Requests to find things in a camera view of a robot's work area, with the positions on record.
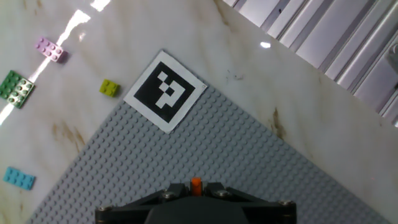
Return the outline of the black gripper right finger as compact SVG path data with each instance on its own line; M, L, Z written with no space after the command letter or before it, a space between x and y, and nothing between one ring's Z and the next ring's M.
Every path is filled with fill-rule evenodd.
M244 193L221 182L202 183L202 196L218 199L243 210L249 223L297 223L297 204L291 200L270 202Z

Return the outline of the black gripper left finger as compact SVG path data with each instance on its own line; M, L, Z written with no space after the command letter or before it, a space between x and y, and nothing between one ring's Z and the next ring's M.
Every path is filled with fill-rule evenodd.
M158 205L190 196L190 184L170 184L126 205L102 206L95 210L95 224L145 223L149 212Z

